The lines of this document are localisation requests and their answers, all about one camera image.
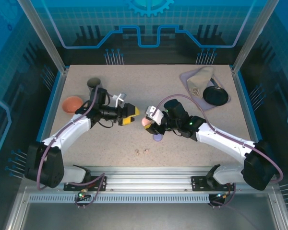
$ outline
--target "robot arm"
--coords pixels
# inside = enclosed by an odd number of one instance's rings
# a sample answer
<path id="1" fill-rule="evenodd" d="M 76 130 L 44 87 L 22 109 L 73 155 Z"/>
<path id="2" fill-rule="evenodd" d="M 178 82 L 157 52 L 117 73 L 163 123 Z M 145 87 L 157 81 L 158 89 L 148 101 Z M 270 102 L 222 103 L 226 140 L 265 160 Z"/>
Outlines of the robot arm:
<path id="1" fill-rule="evenodd" d="M 214 166 L 206 177 L 207 183 L 212 189 L 220 184 L 244 182 L 258 190 L 266 188 L 276 172 L 274 166 L 250 148 L 246 148 L 231 139 L 250 145 L 271 158 L 272 151 L 267 143 L 243 140 L 219 129 L 217 129 L 218 132 L 230 138 L 217 134 L 203 118 L 189 116 L 182 104 L 176 99 L 166 102 L 164 108 L 165 111 L 157 110 L 155 112 L 155 107 L 148 107 L 146 119 L 151 120 L 151 123 L 146 125 L 145 129 L 149 133 L 164 135 L 166 131 L 176 130 L 182 137 L 211 145 L 239 162 L 230 166 Z"/>
<path id="2" fill-rule="evenodd" d="M 83 133 L 90 130 L 101 119 L 111 120 L 113 123 L 123 126 L 134 121 L 133 117 L 140 114 L 139 110 L 130 103 L 125 103 L 123 107 L 120 107 L 123 98 L 126 96 L 125 94 L 116 96 L 115 107 L 104 105 L 107 94 L 107 90 L 99 88 L 96 95 L 96 103 L 89 113 L 78 119 L 88 110 L 92 98 L 75 112 L 75 115 L 68 122 L 72 122 L 72 125 L 68 128 L 62 128 L 64 129 L 63 131 L 62 129 L 59 130 L 42 142 L 35 142 L 29 146 L 24 172 L 26 178 L 36 181 L 42 155 L 51 141 L 55 139 L 44 161 L 40 182 L 50 188 L 54 188 L 60 183 L 86 183 L 91 181 L 91 174 L 88 169 L 75 165 L 64 166 L 62 158 L 64 153 Z"/>

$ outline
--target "purple tray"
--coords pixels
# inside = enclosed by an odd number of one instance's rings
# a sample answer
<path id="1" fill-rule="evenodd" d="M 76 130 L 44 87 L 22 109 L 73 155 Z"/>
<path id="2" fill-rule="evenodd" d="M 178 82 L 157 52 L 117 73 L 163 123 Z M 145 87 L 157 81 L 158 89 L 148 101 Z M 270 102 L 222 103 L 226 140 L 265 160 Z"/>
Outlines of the purple tray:
<path id="1" fill-rule="evenodd" d="M 188 71 L 188 72 L 185 72 L 185 73 L 182 73 L 180 75 L 180 80 L 182 82 L 182 84 L 184 85 L 184 87 L 186 88 L 188 94 L 190 95 L 190 97 L 195 100 L 203 110 L 209 110 L 209 109 L 212 109 L 214 107 L 216 107 L 215 105 L 212 105 L 212 104 L 208 104 L 203 98 L 199 98 L 199 97 L 196 97 L 196 96 L 193 96 L 192 94 L 190 94 L 189 90 L 188 90 L 188 85 L 187 85 L 187 80 L 192 77 L 195 73 L 197 73 L 199 69 L 195 69 L 195 70 L 191 70 L 191 71 Z M 208 83 L 208 87 L 209 86 L 219 86 L 223 89 L 225 89 L 222 84 L 220 83 L 220 81 L 216 78 L 215 75 L 212 76 L 213 79 L 215 79 L 215 83 L 213 83 L 212 81 L 209 81 Z"/>

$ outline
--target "small purple disc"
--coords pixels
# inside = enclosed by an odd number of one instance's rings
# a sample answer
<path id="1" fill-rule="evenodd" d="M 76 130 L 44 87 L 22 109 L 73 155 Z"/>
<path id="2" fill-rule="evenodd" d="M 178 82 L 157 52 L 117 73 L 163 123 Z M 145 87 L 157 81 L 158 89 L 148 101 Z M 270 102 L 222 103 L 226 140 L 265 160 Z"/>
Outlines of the small purple disc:
<path id="1" fill-rule="evenodd" d="M 154 135 L 154 136 L 153 136 L 153 139 L 154 139 L 155 141 L 161 141 L 161 140 L 162 140 L 162 135 L 161 135 L 161 134 Z"/>

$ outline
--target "enclosure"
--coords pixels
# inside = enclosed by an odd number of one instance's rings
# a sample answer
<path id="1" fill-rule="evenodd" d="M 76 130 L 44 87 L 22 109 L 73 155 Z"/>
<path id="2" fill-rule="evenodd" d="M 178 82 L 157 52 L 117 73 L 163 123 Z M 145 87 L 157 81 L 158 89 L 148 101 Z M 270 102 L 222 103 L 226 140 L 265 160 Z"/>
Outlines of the enclosure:
<path id="1" fill-rule="evenodd" d="M 268 142 L 284 173 L 263 191 L 238 183 L 220 210 L 208 204 L 221 191 L 195 191 L 191 178 L 237 159 L 174 132 L 154 141 L 141 125 L 149 105 L 191 96 L 182 76 L 207 66 L 228 93 L 225 105 L 203 104 L 209 121 Z M 107 177 L 78 210 L 79 191 L 38 191 L 24 167 L 29 146 L 71 119 L 64 100 L 90 98 L 94 77 L 141 114 L 96 124 L 64 153 Z M 33 228 L 288 230 L 288 0 L 0 0 L 0 229 Z"/>

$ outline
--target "metal post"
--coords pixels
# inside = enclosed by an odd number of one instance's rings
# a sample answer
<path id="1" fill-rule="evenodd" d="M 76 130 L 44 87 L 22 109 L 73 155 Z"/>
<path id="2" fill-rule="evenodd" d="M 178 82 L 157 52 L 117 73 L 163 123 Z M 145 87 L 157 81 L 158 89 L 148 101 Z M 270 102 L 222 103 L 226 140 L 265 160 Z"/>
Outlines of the metal post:
<path id="1" fill-rule="evenodd" d="M 274 11 L 274 8 L 278 4 L 278 1 L 279 0 L 268 0 L 267 3 L 265 4 L 263 10 L 261 11 L 254 27 L 252 28 L 248 38 L 246 39 L 240 53 L 238 54 L 238 57 L 237 57 L 234 65 L 233 65 L 234 73 L 237 73 L 240 70 L 246 57 L 250 53 L 253 45 L 255 44 L 257 38 L 261 34 L 262 30 L 264 29 L 264 26 L 266 25 L 272 12 Z"/>
<path id="2" fill-rule="evenodd" d="M 64 62 L 61 59 L 56 47 L 54 46 L 46 28 L 44 27 L 42 21 L 40 20 L 31 1 L 30 0 L 18 0 L 18 3 L 20 4 L 27 18 L 29 19 L 39 39 L 42 41 L 44 47 L 49 53 L 49 56 L 53 60 L 54 64 L 56 65 L 56 67 L 62 74 L 65 74 Z"/>

